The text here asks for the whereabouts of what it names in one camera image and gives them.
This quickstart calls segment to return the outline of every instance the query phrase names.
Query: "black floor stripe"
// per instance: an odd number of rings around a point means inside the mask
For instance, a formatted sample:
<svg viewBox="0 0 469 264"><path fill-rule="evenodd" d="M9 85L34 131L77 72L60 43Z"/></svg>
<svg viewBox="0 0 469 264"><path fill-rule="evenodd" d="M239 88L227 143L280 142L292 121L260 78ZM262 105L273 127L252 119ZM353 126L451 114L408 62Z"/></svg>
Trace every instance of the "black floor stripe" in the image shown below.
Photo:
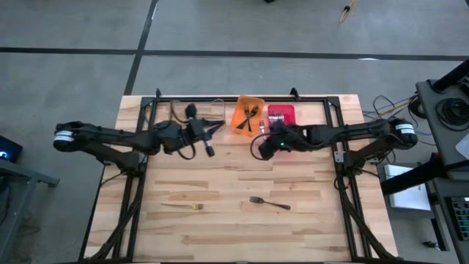
<svg viewBox="0 0 469 264"><path fill-rule="evenodd" d="M129 78L127 84L125 85L124 95L131 95L133 90L133 85L137 77L137 72L139 71L141 57L143 55L145 45L147 44L149 29L152 27L153 15L156 11L156 4L158 0L152 0L151 5L149 6L147 19L145 20L144 30L141 33L139 47L137 49L137 54L133 59L132 68L130 69Z"/></svg>
<svg viewBox="0 0 469 264"><path fill-rule="evenodd" d="M104 49L104 48L0 48L0 53L25 54L91 54L91 55L135 55L132 49Z"/></svg>
<svg viewBox="0 0 469 264"><path fill-rule="evenodd" d="M298 52L264 51L164 51L145 50L144 56L183 56L183 57L245 57L245 58L288 58L288 59L379 59L402 61L450 61L462 62L469 56L450 55L393 55L393 54L325 54Z"/></svg>

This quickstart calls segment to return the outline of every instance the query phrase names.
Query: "wooden tabletop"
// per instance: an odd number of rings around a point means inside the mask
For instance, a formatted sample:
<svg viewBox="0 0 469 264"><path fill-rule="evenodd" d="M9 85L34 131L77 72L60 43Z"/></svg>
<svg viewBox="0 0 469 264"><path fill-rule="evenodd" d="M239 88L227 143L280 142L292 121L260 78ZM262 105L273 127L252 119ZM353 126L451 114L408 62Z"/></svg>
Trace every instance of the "wooden tabletop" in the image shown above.
<svg viewBox="0 0 469 264"><path fill-rule="evenodd" d="M358 96L339 97L344 122L363 122ZM116 128L135 131L140 100L141 96L122 98ZM175 103L181 117L185 105ZM222 103L196 105L200 117L223 117ZM293 105L297 124L325 124L321 103ZM270 161L258 161L249 152L252 138L236 135L229 127L235 103L226 103L225 107L228 125L213 137L214 157L208 158L204 145L198 143L197 156L191 161L163 152L149 158L134 261L350 260L339 193L333 187L336 173L331 149L277 152ZM168 108L168 103L158 104L157 121L168 119ZM350 142L350 147L357 150L366 144L367 140L360 140ZM190 148L183 152L191 153ZM372 166L366 169L375 172ZM118 173L115 166L110 166L103 180ZM397 255L379 180L363 174L357 176L357 181L366 223L384 247ZM124 186L122 176L101 188L85 257L93 255L117 225ZM292 209L253 204L250 196L291 205ZM198 202L204 204L204 209L194 211L162 202ZM354 233L358 251L362 252L356 226ZM122 254L126 248L125 236Z"/></svg>

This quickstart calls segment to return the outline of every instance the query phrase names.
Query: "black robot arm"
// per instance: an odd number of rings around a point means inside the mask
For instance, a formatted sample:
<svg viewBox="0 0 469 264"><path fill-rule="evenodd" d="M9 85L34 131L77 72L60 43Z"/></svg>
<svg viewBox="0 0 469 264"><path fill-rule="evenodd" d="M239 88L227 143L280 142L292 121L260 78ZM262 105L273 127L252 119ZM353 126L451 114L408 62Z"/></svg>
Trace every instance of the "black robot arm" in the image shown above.
<svg viewBox="0 0 469 264"><path fill-rule="evenodd" d="M285 125L277 121L270 128L270 136L259 146L259 152L262 159L269 160L277 150L313 151L358 139L376 140L361 150L343 153L339 159L343 160L345 170L362 167L371 158L384 158L393 149L410 149L418 141L412 124L397 118L335 128L327 125Z"/></svg>
<svg viewBox="0 0 469 264"><path fill-rule="evenodd" d="M179 152L180 149L191 146L193 157L195 148L193 144L199 141L205 143L209 157L215 155L210 140L224 121L209 121L196 118L196 107L191 104L186 110L188 118L186 127L182 128L175 121L167 120L157 123L152 130L138 133L103 128L82 122L68 122L56 126L53 146L62 152L84 151L96 157L101 162L115 163L123 172L135 172L139 167L139 153L155 155L160 152L161 146L166 154ZM120 152L107 144L132 147L136 152Z"/></svg>

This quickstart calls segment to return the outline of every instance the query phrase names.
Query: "wood plank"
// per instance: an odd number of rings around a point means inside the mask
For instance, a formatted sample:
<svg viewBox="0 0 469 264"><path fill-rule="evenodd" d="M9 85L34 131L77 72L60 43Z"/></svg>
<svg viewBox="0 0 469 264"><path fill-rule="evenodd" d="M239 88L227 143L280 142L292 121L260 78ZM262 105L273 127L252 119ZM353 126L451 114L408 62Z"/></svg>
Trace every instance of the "wood plank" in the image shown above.
<svg viewBox="0 0 469 264"><path fill-rule="evenodd" d="M363 122L358 96L339 97L345 123ZM116 128L135 130L140 100L140 96L122 99ZM293 104L298 124L325 124L322 104ZM174 104L179 117L183 117L186 105ZM220 103L196 105L200 116L213 120L223 116ZM234 105L226 104L228 125L213 137L214 157L208 158L203 144L197 144L197 156L192 161L164 153L149 158L134 260L350 260L339 194L333 187L335 170L330 149L276 153L270 161L258 161L250 154L252 138L236 135L229 128ZM168 118L168 106L168 103L158 104L157 120ZM367 140L359 140L350 142L350 147L357 150L366 144ZM182 151L190 155L190 149ZM375 172L373 166L366 169ZM103 179L117 173L117 168L110 166ZM384 247L396 254L378 179L363 174L357 176L357 181L366 223ZM96 252L115 228L124 186L125 177L122 176L101 188L85 256ZM292 209L253 204L249 202L250 196L288 204ZM162 202L196 202L204 204L204 209L194 211L162 205ZM358 229L354 226L355 240L361 252Z"/></svg>

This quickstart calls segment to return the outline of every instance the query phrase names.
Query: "concrete floor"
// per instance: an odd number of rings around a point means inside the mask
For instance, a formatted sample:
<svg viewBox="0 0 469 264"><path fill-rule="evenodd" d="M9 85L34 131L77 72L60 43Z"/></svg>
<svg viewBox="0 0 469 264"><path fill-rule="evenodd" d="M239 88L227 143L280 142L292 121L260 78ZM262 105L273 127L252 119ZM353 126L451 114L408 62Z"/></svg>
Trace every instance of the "concrete floor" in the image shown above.
<svg viewBox="0 0 469 264"><path fill-rule="evenodd" d="M137 49L150 0L0 0L0 47ZM146 49L469 55L463 0L359 1L160 0ZM113 126L134 56L0 54L0 134L24 146L21 164L60 177L39 187L31 205L35 235L18 239L15 257L60 263L78 257L102 166L83 153L52 148L58 122ZM385 95L396 101L415 83L440 78L459 62L144 56L133 95L359 94L362 109ZM428 125L419 120L420 131ZM431 136L422 136L432 142ZM397 161L425 161L418 144ZM390 210L399 255L457 263L454 250L427 249L429 219Z"/></svg>

